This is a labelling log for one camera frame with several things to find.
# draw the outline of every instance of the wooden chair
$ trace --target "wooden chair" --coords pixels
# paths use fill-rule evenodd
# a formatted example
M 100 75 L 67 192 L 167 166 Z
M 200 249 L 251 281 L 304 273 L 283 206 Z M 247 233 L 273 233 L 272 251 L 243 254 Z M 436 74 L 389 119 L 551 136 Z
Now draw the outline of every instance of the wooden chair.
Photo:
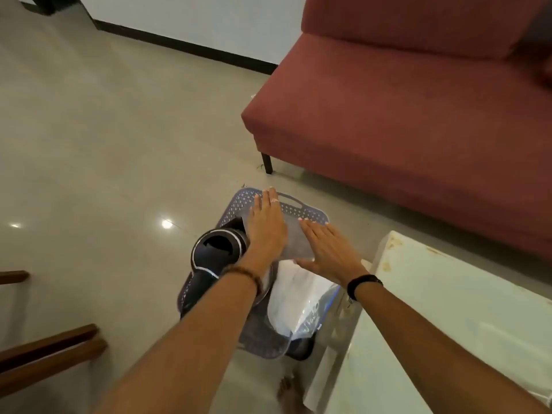
M 0 285 L 27 278 L 26 271 L 0 272 Z M 98 331 L 88 324 L 0 352 L 0 398 L 100 356 L 107 342 L 96 337 Z

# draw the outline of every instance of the plastic bag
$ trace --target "plastic bag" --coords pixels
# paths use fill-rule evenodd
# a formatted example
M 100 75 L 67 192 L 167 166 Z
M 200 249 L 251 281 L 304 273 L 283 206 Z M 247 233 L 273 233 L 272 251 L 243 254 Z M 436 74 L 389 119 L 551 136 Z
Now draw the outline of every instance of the plastic bag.
M 268 301 L 267 315 L 283 336 L 312 337 L 320 327 L 339 286 L 307 271 L 292 260 L 283 260 Z

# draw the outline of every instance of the white table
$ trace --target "white table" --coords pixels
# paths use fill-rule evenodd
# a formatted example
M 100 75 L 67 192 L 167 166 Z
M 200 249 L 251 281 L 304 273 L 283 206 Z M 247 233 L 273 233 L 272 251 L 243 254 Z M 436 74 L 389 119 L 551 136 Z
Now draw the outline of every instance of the white table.
M 552 301 L 393 231 L 373 268 L 386 288 L 468 351 L 526 389 L 550 395 Z M 345 307 L 323 340 L 329 347 L 322 362 L 328 365 L 326 396 L 311 408 L 327 414 L 431 413 L 369 316 L 358 308 L 342 312 Z M 336 330 L 355 316 L 343 350 L 347 337 Z

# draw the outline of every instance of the hand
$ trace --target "hand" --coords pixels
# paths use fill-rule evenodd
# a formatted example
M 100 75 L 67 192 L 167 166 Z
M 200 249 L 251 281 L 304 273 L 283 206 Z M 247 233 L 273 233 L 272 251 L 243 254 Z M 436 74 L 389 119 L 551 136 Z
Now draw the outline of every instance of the hand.
M 295 263 L 344 288 L 351 280 L 368 274 L 361 257 L 333 225 L 320 225 L 308 219 L 300 219 L 299 224 L 313 249 L 315 259 L 297 259 Z
M 250 250 L 260 253 L 272 263 L 280 257 L 288 243 L 287 227 L 276 190 L 273 187 L 264 190 L 262 199 L 255 195 L 247 221 Z

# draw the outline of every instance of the foot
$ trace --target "foot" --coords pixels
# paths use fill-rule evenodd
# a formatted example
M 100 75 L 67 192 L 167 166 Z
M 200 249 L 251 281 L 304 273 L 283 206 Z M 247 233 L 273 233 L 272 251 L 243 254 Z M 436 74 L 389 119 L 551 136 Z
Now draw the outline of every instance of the foot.
M 280 381 L 278 389 L 278 402 L 284 414 L 313 414 L 311 410 L 303 405 L 303 394 L 305 390 L 297 374 L 293 377 L 284 376 Z

